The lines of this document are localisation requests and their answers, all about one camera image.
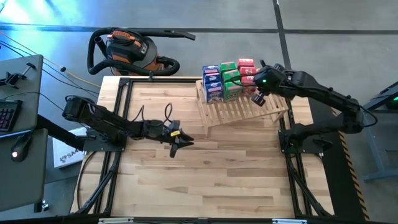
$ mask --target gray desk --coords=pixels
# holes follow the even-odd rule
[[[18,80],[16,86],[19,89],[14,89],[9,86],[0,86],[0,98],[4,98],[9,95],[26,93],[26,92],[38,92],[40,93],[40,83],[42,79],[42,66],[43,56],[33,55],[29,57],[22,57],[10,60],[0,61],[0,77],[5,78],[6,72],[9,73],[22,73],[27,68],[26,63],[30,62],[36,66],[36,69],[29,69],[26,73],[25,80]],[[14,128],[11,133],[18,133],[21,131],[27,131],[35,129],[37,124],[37,110],[39,108],[39,94],[26,93],[8,98],[10,100],[22,100],[22,108],[19,113],[18,120],[16,121]],[[0,132],[0,136],[10,133]]]
[[[40,202],[44,194],[48,131],[33,131],[28,155],[22,162],[11,160],[11,147],[17,137],[0,139],[0,211]]]

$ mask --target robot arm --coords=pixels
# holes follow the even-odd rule
[[[171,121],[168,126],[160,120],[128,121],[117,114],[98,106],[88,98],[67,96],[67,104],[62,116],[69,120],[85,123],[102,133],[109,143],[116,143],[123,136],[132,139],[151,139],[172,145],[170,157],[177,149],[193,145],[193,138],[180,129],[180,121]]]
[[[309,125],[295,124],[284,132],[291,146],[300,147],[307,137],[314,134],[342,131],[359,133],[364,128],[363,114],[358,101],[344,96],[333,88],[320,85],[313,76],[303,71],[285,70],[281,65],[266,65],[254,76],[254,83],[261,95],[270,93],[293,99],[295,96],[310,97],[341,111],[337,117]]]

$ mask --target wooden table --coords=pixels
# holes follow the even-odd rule
[[[113,110],[118,83],[119,77],[104,77],[99,105]],[[145,119],[164,119],[164,108],[171,102],[172,119],[181,120],[195,144],[171,159],[169,145],[129,139],[119,167],[112,216],[294,217],[285,158],[277,138],[279,123],[269,116],[238,121],[214,127],[207,139],[196,100],[195,83],[134,84],[129,119],[142,105]],[[306,98],[295,98],[292,105],[297,123],[312,123]],[[98,185],[103,157],[104,153],[97,153],[86,167],[81,203]],[[321,160],[311,154],[302,157],[309,189],[333,213]],[[304,210],[299,190],[298,196]],[[76,210],[75,200],[72,211]]]

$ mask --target gray floor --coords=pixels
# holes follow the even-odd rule
[[[285,29],[398,29],[398,2],[395,0],[279,0],[279,4]],[[9,0],[0,13],[0,21],[85,27],[277,28],[272,0]],[[86,71],[89,32],[3,32],[97,85],[101,84],[104,75],[110,75],[109,70],[95,76]],[[278,34],[195,35],[197,40],[194,42],[154,39],[161,55],[180,61],[179,75],[200,75],[202,65],[241,57],[254,58],[257,62],[264,59],[267,63],[283,63]],[[9,42],[1,35],[0,40]],[[307,71],[320,83],[350,94],[362,104],[397,81],[396,35],[289,34],[286,40],[292,68]],[[0,50],[0,60],[13,57],[17,55],[7,49]],[[97,52],[96,61],[101,59],[101,54]],[[60,106],[65,104],[63,97],[67,94],[89,96],[46,74],[43,74],[42,81],[42,93]],[[99,90],[86,83],[76,82],[84,88]],[[78,124],[65,121],[61,112],[44,98],[40,98],[39,112],[63,128],[78,127]],[[396,223],[398,178],[364,183],[361,177],[376,170],[370,150],[363,134],[347,136],[347,140],[371,220]],[[394,156],[388,156],[392,166],[398,161]],[[1,212],[0,220],[67,214],[75,182],[76,178],[71,178],[45,186],[45,199],[51,206],[49,211],[33,214],[33,206],[29,205]]]

